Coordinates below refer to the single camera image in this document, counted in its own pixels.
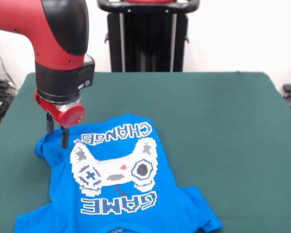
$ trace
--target white wall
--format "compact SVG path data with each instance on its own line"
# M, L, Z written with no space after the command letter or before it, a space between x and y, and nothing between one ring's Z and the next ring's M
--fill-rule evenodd
M104 44L107 13L88 0L88 53L96 71L110 71ZM262 71L277 89L291 83L291 0L201 0L189 14L184 71ZM33 49L23 36L0 32L0 55L20 86L34 71Z

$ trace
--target blue t-shirt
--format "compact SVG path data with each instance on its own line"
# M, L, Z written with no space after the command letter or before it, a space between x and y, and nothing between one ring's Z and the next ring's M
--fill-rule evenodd
M52 203L16 220L15 233L195 233L222 227L197 187L179 188L151 120L123 115L46 135Z

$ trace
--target red gripper cap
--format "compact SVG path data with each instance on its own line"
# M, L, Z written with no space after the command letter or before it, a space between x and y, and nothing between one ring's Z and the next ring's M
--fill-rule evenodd
M169 3L173 0L127 0L128 2L133 3L143 3L143 4L158 4L158 3Z
M70 126L79 124L84 116L85 108L82 105L77 104L70 107L67 111L61 112L58 115L58 123L61 126L68 128Z

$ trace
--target t-shirt sleeve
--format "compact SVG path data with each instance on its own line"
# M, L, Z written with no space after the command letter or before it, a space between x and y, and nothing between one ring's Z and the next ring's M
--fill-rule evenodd
M56 216L53 204L48 204L16 218L14 233L57 233L61 225Z
M194 230L211 232L222 228L222 223L212 211L197 187L181 188L183 203Z
M63 157L63 149L61 147L61 138L56 135L45 135L36 145L35 153L44 158L46 162L53 167L58 162L61 162Z

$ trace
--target black stand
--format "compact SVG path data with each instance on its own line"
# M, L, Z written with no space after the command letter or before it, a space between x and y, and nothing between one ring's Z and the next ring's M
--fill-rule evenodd
M98 0L108 15L112 72L181 72L187 37L187 3L134 4Z

